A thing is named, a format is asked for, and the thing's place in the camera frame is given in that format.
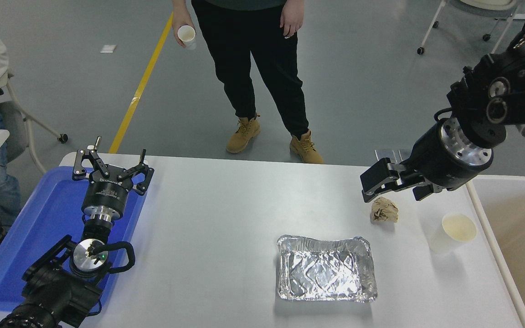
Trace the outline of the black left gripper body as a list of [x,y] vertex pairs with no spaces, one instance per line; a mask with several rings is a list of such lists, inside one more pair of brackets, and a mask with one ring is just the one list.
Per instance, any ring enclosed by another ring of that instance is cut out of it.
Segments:
[[82,212],[91,215],[94,208],[110,208],[112,215],[123,215],[129,191],[133,189],[131,177],[119,181],[117,177],[105,178],[100,171],[89,175],[89,187],[82,203]]

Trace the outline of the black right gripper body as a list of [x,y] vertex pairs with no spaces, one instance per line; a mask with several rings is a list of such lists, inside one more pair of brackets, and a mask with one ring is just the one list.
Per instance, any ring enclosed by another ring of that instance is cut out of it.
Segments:
[[444,189],[457,189],[493,162],[493,151],[470,141],[458,120],[440,120],[421,136],[407,165]]

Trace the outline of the person's right hand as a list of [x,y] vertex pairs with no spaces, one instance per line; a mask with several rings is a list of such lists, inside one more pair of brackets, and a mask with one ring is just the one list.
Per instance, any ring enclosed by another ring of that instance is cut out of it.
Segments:
[[174,6],[172,29],[177,43],[186,49],[195,48],[196,29],[185,6]]

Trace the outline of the person's left hand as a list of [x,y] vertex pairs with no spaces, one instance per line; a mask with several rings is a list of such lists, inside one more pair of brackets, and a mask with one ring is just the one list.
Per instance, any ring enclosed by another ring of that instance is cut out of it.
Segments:
[[305,1],[287,0],[280,17],[280,27],[283,37],[289,39],[294,36],[304,24]]

